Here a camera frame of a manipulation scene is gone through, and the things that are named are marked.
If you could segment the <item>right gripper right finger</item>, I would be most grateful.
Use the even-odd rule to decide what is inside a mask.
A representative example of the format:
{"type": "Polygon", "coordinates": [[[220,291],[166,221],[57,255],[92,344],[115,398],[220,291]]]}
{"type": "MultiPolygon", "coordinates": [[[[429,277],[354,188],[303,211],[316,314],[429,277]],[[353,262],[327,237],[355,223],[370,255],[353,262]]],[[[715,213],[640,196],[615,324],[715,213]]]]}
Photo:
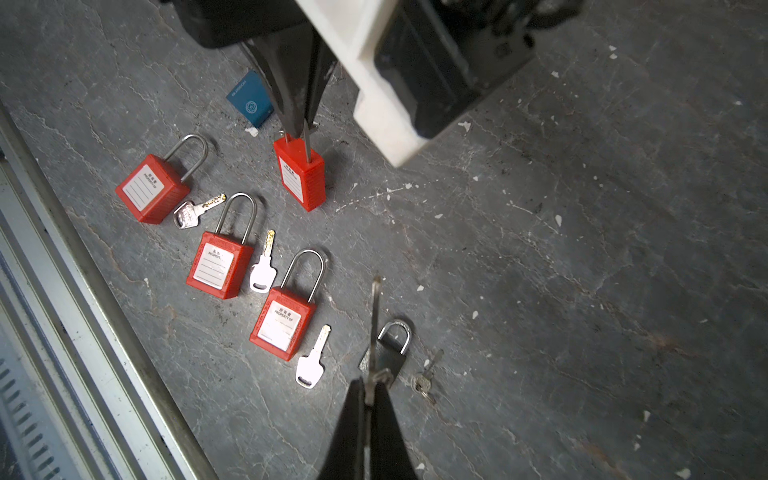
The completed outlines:
{"type": "Polygon", "coordinates": [[[377,479],[418,478],[389,396],[383,383],[377,383],[371,407],[370,477],[377,479]]]}

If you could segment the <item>red padlock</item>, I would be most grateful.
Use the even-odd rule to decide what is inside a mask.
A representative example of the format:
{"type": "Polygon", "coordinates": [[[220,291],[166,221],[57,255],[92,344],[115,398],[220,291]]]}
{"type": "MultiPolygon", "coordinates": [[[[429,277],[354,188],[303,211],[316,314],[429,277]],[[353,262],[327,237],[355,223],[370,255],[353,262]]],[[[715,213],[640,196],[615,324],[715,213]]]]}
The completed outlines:
{"type": "Polygon", "coordinates": [[[314,297],[325,270],[326,260],[317,249],[305,248],[299,251],[289,264],[281,284],[269,290],[250,334],[250,342],[286,362],[291,361],[317,309],[314,297]],[[313,255],[320,262],[319,273],[306,298],[286,287],[293,268],[304,255],[313,255]]]}
{"type": "Polygon", "coordinates": [[[191,187],[187,184],[187,179],[205,162],[208,155],[207,139],[197,133],[187,134],[164,157],[148,154],[115,188],[115,193],[137,221],[160,224],[190,193],[191,187]],[[202,156],[180,175],[168,160],[190,140],[201,143],[202,156]]]}
{"type": "Polygon", "coordinates": [[[248,239],[257,213],[256,201],[248,193],[235,193],[225,202],[215,229],[205,231],[201,237],[186,278],[188,286],[223,300],[239,295],[254,252],[254,247],[248,244],[248,239]],[[238,199],[245,199],[250,203],[251,214],[242,238],[236,241],[223,235],[221,230],[231,205],[238,199]]]}
{"type": "Polygon", "coordinates": [[[311,127],[304,121],[299,137],[284,132],[273,143],[281,182],[307,212],[326,200],[325,160],[311,147],[310,134],[311,127]]]}

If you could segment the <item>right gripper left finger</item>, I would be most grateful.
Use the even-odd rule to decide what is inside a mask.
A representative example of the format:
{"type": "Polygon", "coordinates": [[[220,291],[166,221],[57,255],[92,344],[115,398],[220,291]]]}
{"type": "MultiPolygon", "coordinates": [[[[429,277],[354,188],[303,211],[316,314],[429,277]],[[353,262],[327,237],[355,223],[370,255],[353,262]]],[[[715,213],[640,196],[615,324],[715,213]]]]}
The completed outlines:
{"type": "Polygon", "coordinates": [[[365,426],[365,384],[356,379],[349,385],[318,479],[364,478],[365,426]]]}

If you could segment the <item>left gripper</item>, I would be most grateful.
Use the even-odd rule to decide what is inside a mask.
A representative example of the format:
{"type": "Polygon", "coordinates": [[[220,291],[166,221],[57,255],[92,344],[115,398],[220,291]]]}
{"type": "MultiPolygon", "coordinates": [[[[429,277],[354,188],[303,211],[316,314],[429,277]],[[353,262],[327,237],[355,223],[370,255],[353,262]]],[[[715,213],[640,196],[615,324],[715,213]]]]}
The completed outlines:
{"type": "Polygon", "coordinates": [[[312,36],[309,56],[309,30],[285,29],[307,21],[298,3],[172,0],[163,4],[174,7],[184,30],[204,48],[240,42],[240,50],[261,76],[284,132],[292,137],[302,134],[310,165],[312,125],[338,60],[320,35],[312,36]]]}

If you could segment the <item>blue padlock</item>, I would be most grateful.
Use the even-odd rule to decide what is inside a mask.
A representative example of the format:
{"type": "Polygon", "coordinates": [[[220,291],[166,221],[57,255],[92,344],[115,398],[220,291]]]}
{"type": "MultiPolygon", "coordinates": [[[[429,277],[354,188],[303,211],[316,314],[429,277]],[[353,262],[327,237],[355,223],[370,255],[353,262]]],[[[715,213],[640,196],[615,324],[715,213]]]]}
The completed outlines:
{"type": "Polygon", "coordinates": [[[261,77],[253,70],[248,71],[229,92],[227,100],[256,128],[259,128],[274,111],[261,77]]]}

